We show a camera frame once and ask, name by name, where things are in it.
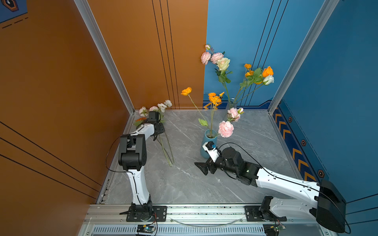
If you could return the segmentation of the teal cylinder vase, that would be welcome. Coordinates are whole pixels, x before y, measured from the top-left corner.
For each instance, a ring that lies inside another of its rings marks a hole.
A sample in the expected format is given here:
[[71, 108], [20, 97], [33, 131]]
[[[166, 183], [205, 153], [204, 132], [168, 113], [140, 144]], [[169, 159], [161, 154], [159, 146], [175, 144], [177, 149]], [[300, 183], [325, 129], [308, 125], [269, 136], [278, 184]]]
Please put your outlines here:
[[217, 137], [214, 137], [214, 135], [216, 135], [216, 132], [214, 130], [208, 129], [203, 136], [200, 147], [200, 154], [205, 159], [208, 159], [210, 157], [208, 150], [212, 149], [212, 145], [217, 144]]

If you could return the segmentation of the pink carnation flower stem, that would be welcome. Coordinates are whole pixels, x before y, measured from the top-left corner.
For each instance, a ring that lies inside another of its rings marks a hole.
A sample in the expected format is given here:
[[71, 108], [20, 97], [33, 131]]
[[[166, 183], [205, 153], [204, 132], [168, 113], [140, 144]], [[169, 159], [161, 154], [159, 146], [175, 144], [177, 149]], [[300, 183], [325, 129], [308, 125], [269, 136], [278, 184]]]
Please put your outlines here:
[[238, 122], [244, 114], [243, 108], [230, 108], [227, 110], [226, 120], [219, 124], [217, 136], [220, 135], [223, 138], [229, 138], [234, 131], [233, 123]]

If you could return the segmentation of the clear ribbed glass vase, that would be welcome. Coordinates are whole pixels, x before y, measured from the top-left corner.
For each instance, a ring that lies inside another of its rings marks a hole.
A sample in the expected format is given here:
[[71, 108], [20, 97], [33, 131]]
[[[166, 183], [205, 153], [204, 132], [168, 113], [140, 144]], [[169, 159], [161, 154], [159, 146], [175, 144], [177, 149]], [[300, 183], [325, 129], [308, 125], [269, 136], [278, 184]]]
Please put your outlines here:
[[227, 106], [226, 106], [226, 109], [225, 109], [225, 112], [224, 112], [223, 118], [227, 119], [228, 110], [230, 110], [231, 108], [236, 108], [236, 107], [237, 107], [237, 105], [234, 103], [234, 100], [231, 100], [230, 102], [228, 102]]

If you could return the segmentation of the orange poppy stem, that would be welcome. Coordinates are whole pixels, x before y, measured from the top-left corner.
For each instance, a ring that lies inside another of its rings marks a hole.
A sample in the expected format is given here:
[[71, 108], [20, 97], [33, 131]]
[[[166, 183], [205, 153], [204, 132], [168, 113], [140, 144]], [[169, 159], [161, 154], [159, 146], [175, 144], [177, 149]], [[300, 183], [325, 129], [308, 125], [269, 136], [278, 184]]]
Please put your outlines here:
[[196, 108], [196, 110], [200, 113], [201, 117], [198, 119], [198, 122], [201, 126], [208, 128], [210, 133], [207, 134], [207, 137], [210, 139], [216, 138], [218, 134], [213, 129], [214, 128], [214, 115], [215, 115], [215, 111], [218, 109], [218, 106], [222, 104], [222, 98], [223, 98], [224, 92], [220, 94], [211, 92], [208, 94], [208, 99], [206, 100], [207, 103], [203, 107], [205, 110], [210, 112], [210, 118], [207, 119], [203, 115], [203, 112], [199, 109], [199, 107], [193, 101], [191, 97], [192, 91], [193, 90], [191, 87], [187, 87], [186, 89], [181, 91], [181, 95], [187, 96], [192, 102], [193, 106]]

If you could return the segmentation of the pale pink flower spray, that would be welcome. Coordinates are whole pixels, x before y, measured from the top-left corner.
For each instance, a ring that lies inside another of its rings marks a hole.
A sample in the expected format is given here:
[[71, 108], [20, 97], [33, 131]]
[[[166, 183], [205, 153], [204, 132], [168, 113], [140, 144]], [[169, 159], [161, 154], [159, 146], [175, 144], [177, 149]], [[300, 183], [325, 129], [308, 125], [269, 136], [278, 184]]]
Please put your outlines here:
[[[166, 100], [165, 102], [158, 103], [157, 106], [152, 106], [150, 108], [146, 108], [145, 106], [142, 106], [142, 108], [140, 108], [138, 110], [138, 113], [139, 113], [140, 118], [141, 117], [148, 118], [148, 115], [149, 115], [150, 111], [157, 111], [157, 112], [159, 112], [160, 113], [160, 123], [158, 123], [158, 125], [160, 125], [160, 124], [164, 123], [164, 113], [165, 113], [165, 110], [167, 108], [171, 108], [171, 107], [172, 107], [172, 102], [170, 100]], [[170, 167], [172, 167], [173, 164], [175, 163], [175, 160], [174, 160], [173, 152], [172, 152], [169, 140], [168, 140], [168, 136], [167, 136], [167, 134], [165, 134], [165, 138], [166, 138], [166, 142], [168, 144], [168, 148], [169, 148], [170, 154], [168, 153], [167, 149], [164, 146], [164, 142], [162, 140], [162, 137], [160, 135], [157, 135], [157, 136], [158, 136], [158, 143], [161, 146], [161, 149], [162, 149], [162, 151], [164, 153], [166, 161], [167, 161], [168, 165]]]

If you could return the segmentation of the small orange flower sprig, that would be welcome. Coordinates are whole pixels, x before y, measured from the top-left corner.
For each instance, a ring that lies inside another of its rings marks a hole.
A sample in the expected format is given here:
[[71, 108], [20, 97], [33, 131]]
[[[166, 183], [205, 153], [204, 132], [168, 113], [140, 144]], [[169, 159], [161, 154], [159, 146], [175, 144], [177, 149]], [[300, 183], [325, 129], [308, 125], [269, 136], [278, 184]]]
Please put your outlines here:
[[240, 88], [234, 98], [234, 102], [237, 102], [240, 95], [248, 88], [249, 86], [249, 77], [253, 76], [254, 71], [252, 70], [252, 65], [251, 64], [245, 64], [245, 73], [244, 73], [244, 78], [243, 81], [240, 83]]

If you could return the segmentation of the large orange rose stem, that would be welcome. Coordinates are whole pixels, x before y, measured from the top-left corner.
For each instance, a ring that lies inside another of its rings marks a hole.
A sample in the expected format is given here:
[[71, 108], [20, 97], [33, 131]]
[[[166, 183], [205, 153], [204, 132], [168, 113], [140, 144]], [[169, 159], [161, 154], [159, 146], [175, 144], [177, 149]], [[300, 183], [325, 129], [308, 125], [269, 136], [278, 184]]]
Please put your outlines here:
[[245, 96], [246, 94], [250, 93], [252, 90], [254, 90], [256, 87], [258, 87], [261, 83], [262, 80], [269, 76], [269, 75], [274, 75], [273, 69], [269, 66], [265, 69], [261, 69], [260, 67], [253, 70], [254, 74], [253, 76], [249, 77], [249, 86], [248, 88], [240, 95], [239, 99]]

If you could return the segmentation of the cream rose stem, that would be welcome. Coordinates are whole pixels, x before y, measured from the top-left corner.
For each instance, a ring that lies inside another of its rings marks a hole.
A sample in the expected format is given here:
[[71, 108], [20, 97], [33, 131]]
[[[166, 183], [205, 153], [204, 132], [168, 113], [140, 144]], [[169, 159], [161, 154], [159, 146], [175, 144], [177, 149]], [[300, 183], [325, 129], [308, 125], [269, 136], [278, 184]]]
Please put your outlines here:
[[226, 95], [228, 98], [228, 102], [231, 100], [231, 96], [229, 95], [229, 91], [227, 88], [227, 84], [231, 83], [231, 80], [227, 77], [228, 74], [232, 74], [232, 71], [229, 71], [229, 64], [230, 64], [230, 59], [223, 57], [222, 59], [218, 60], [216, 65], [216, 75], [218, 76], [219, 82], [223, 85], [226, 91]]

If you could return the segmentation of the white rose stem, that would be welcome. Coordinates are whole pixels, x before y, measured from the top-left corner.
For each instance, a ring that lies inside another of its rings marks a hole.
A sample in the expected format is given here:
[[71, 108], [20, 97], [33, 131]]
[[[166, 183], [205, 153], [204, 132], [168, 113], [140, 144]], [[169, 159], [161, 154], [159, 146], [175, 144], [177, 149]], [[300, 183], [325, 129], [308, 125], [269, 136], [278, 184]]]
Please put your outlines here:
[[265, 77], [263, 80], [262, 80], [262, 83], [256, 87], [254, 90], [252, 90], [250, 93], [246, 94], [245, 96], [243, 96], [242, 98], [240, 98], [238, 100], [238, 102], [241, 102], [244, 98], [247, 98], [249, 95], [253, 94], [257, 89], [259, 89], [260, 87], [262, 86], [267, 86], [271, 83], [274, 83], [274, 77], [272, 75], [269, 75], [267, 77]]

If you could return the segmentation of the pink rose branch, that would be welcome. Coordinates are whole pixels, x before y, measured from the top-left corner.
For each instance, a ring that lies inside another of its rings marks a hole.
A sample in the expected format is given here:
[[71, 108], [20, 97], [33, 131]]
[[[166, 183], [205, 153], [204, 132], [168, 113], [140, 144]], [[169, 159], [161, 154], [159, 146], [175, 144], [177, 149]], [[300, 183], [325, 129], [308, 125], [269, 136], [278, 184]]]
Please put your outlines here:
[[212, 63], [217, 68], [217, 61], [225, 57], [225, 52], [215, 52], [213, 47], [210, 44], [205, 45], [205, 52], [202, 53], [200, 60], [203, 65]]

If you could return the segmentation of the orange sunflower stem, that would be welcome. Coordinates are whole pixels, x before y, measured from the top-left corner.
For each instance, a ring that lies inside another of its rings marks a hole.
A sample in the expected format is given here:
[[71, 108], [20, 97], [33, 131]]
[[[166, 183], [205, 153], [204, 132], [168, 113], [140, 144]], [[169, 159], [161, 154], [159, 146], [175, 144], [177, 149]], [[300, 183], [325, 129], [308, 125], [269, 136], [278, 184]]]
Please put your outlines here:
[[133, 124], [134, 126], [136, 126], [137, 128], [142, 125], [145, 121], [147, 120], [146, 117], [141, 117], [139, 119], [137, 119]]

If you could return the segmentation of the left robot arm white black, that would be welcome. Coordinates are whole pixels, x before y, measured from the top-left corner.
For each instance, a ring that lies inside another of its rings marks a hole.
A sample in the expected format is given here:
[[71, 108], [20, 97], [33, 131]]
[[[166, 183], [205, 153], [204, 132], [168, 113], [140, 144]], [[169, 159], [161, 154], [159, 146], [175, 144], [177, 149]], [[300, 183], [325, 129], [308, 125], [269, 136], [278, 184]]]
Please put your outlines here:
[[159, 112], [152, 111], [136, 131], [120, 136], [118, 163], [128, 175], [132, 189], [129, 222], [158, 220], [145, 180], [146, 140], [150, 137], [155, 140], [164, 132]]

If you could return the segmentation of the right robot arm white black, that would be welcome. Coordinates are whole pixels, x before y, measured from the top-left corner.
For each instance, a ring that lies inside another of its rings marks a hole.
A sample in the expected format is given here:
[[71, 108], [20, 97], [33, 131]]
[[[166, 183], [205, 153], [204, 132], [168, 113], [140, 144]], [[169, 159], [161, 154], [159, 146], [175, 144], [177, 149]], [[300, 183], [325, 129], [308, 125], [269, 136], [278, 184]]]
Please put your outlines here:
[[209, 158], [195, 165], [204, 175], [221, 170], [244, 185], [289, 196], [289, 199], [266, 196], [258, 210], [262, 220], [278, 222], [294, 217], [315, 220], [336, 233], [351, 231], [346, 222], [346, 200], [332, 182], [309, 182], [278, 174], [257, 162], [245, 161], [232, 147], [219, 150], [213, 142], [205, 143], [203, 149]]

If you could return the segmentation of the right circuit board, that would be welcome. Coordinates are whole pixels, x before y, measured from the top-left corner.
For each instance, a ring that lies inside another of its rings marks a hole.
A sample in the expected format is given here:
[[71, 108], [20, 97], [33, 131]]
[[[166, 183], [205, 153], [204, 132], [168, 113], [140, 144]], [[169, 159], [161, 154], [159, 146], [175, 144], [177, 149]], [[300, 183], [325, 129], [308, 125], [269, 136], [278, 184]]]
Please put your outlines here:
[[282, 224], [264, 224], [263, 228], [266, 236], [279, 236], [280, 232], [286, 229], [286, 226]]

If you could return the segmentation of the circuit board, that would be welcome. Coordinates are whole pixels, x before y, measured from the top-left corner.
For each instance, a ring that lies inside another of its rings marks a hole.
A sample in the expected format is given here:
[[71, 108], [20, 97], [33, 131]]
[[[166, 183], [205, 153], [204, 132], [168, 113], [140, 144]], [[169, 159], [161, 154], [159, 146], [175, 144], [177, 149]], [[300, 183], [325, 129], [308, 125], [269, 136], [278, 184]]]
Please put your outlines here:
[[137, 236], [154, 236], [156, 232], [155, 226], [152, 225], [137, 225], [136, 228]]
[[286, 226], [282, 224], [264, 224], [263, 228], [266, 236], [279, 236], [280, 232], [286, 229]]

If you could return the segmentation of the left circuit board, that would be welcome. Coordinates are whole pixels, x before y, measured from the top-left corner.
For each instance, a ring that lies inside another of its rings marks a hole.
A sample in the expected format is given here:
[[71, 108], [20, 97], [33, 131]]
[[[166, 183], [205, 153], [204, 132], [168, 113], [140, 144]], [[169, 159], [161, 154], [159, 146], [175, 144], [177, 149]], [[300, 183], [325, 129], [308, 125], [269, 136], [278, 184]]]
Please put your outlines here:
[[152, 225], [137, 225], [136, 228], [137, 236], [154, 236], [156, 232], [155, 226]]

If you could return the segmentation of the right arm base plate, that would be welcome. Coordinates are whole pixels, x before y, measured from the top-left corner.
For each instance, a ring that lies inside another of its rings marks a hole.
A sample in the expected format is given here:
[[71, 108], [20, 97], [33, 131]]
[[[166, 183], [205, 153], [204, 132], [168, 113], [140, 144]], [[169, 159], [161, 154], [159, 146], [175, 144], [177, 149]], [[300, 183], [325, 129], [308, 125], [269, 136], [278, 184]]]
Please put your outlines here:
[[284, 217], [277, 217], [274, 215], [269, 209], [260, 209], [259, 206], [244, 206], [245, 216], [248, 222], [261, 222], [261, 221], [269, 221], [269, 222], [286, 222], [287, 218]]

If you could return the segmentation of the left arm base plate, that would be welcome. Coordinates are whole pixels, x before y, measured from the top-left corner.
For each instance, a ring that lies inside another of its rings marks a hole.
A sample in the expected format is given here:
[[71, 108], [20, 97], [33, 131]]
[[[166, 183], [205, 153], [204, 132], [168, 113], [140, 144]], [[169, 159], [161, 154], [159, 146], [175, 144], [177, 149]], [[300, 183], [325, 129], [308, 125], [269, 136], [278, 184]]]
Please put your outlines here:
[[154, 221], [165, 222], [167, 216], [167, 206], [140, 206], [132, 204], [129, 207], [129, 213], [126, 218], [127, 222]]

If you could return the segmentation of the aluminium front rail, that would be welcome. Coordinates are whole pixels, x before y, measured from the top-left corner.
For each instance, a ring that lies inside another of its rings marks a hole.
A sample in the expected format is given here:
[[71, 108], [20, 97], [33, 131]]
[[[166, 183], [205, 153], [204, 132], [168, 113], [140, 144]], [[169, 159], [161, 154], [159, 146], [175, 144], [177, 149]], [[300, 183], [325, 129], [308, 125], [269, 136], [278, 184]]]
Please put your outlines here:
[[[121, 224], [127, 222], [129, 205], [90, 205], [85, 224]], [[155, 204], [158, 217], [168, 223], [219, 225], [235, 221], [238, 224], [268, 224], [258, 216], [259, 204]]]

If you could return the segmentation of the right aluminium corner post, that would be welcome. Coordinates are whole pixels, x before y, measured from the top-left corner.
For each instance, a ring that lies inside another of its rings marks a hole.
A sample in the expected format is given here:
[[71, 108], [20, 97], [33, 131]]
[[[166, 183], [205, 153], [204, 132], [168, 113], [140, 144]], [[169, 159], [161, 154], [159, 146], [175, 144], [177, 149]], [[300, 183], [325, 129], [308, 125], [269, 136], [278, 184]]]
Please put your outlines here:
[[326, 0], [323, 2], [297, 54], [295, 55], [295, 58], [293, 59], [286, 75], [284, 76], [275, 96], [273, 97], [270, 106], [268, 107], [267, 112], [269, 115], [273, 115], [274, 111], [278, 107], [280, 101], [282, 100], [290, 84], [294, 80], [302, 64], [306, 60], [309, 52], [313, 48], [315, 42], [317, 41], [319, 35], [323, 31], [325, 25], [327, 24], [330, 16], [332, 15], [338, 3], [339, 0]]

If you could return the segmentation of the aluminium corner post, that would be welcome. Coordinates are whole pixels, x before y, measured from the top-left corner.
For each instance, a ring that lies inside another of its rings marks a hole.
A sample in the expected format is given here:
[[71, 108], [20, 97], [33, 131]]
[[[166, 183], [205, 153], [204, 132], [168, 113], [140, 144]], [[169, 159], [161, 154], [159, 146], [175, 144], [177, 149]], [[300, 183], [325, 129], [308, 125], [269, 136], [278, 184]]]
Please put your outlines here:
[[274, 111], [278, 107], [280, 101], [282, 100], [290, 84], [294, 80], [302, 64], [306, 60], [309, 52], [313, 48], [315, 42], [317, 41], [319, 35], [323, 31], [325, 25], [327, 24], [330, 16], [332, 15], [338, 3], [339, 0], [326, 0], [323, 2], [297, 54], [295, 55], [295, 58], [293, 59], [286, 75], [284, 76], [275, 96], [273, 97], [270, 106], [268, 107], [267, 112], [269, 115], [273, 115]]
[[105, 42], [105, 39], [101, 33], [98, 23], [94, 17], [94, 14], [90, 8], [88, 1], [74, 0], [74, 3], [79, 10], [79, 13], [97, 47], [97, 50], [120, 94], [121, 99], [124, 102], [125, 107], [129, 114], [135, 113], [135, 108], [132, 104], [131, 98], [127, 92], [125, 84], [120, 76], [117, 66], [112, 58], [109, 48]]

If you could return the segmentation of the left aluminium corner post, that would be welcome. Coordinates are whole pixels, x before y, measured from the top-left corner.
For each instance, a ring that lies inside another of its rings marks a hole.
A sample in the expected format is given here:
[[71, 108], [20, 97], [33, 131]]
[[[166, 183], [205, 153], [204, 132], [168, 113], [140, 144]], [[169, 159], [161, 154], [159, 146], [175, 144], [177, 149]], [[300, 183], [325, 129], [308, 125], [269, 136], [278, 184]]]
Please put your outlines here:
[[129, 114], [135, 113], [135, 108], [132, 104], [131, 98], [127, 92], [125, 84], [120, 76], [117, 66], [112, 58], [109, 48], [105, 42], [105, 39], [101, 33], [98, 23], [94, 17], [94, 14], [90, 8], [88, 1], [74, 0], [74, 3], [79, 10], [79, 13], [97, 47], [97, 50], [120, 94], [121, 99], [124, 102], [125, 107]]

